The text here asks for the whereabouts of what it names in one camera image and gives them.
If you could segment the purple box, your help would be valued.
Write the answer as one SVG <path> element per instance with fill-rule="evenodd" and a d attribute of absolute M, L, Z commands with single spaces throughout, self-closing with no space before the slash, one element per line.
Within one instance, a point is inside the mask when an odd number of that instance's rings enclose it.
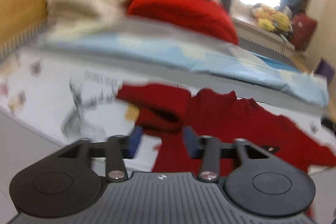
<path fill-rule="evenodd" d="M 335 67 L 325 59 L 321 59 L 314 71 L 316 75 L 320 75 L 326 78 L 329 85 L 335 75 Z"/>

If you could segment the dark red cushion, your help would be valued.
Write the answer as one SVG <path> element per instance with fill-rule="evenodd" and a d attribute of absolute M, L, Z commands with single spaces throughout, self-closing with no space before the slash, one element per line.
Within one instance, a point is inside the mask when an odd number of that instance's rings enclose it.
<path fill-rule="evenodd" d="M 314 35 L 318 22 L 308 17 L 305 12 L 299 12 L 291 22 L 293 36 L 290 42 L 294 45 L 296 51 L 305 51 Z"/>

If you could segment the light blue folded sheet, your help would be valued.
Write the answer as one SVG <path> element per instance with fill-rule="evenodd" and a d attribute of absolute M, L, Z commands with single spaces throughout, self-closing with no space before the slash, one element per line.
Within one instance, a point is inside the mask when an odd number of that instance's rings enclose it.
<path fill-rule="evenodd" d="M 39 44 L 222 76 L 270 88 L 316 106 L 326 107 L 329 103 L 327 81 L 322 76 L 299 72 L 263 54 L 153 20 L 56 23 L 39 37 Z"/>

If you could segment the bright red folded blanket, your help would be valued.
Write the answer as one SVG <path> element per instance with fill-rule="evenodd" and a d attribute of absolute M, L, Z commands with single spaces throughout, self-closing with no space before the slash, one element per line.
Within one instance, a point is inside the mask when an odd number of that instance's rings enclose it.
<path fill-rule="evenodd" d="M 170 23 L 234 45 L 239 43 L 228 13 L 213 0 L 132 0 L 127 14 Z"/>

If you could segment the yellow plush toy pile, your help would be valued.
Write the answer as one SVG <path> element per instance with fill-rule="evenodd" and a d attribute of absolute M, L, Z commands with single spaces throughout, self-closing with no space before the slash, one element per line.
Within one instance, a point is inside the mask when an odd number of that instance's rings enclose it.
<path fill-rule="evenodd" d="M 293 24 L 283 12 L 267 5 L 258 3 L 251 8 L 251 16 L 258 27 L 277 35 L 293 35 Z"/>

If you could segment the dark red knit sweater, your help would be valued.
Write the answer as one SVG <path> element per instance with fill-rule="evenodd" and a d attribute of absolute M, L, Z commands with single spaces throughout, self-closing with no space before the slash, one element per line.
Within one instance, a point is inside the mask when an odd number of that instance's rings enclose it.
<path fill-rule="evenodd" d="M 186 126 L 224 143 L 243 138 L 274 148 L 276 156 L 304 172 L 311 165 L 335 166 L 329 147 L 319 145 L 287 117 L 268 112 L 254 99 L 237 99 L 235 92 L 202 89 L 192 96 L 186 89 L 169 85 L 123 85 L 117 99 L 137 106 L 135 125 L 162 140 L 153 172 L 198 173 L 201 161 L 191 159 L 183 144 Z"/>

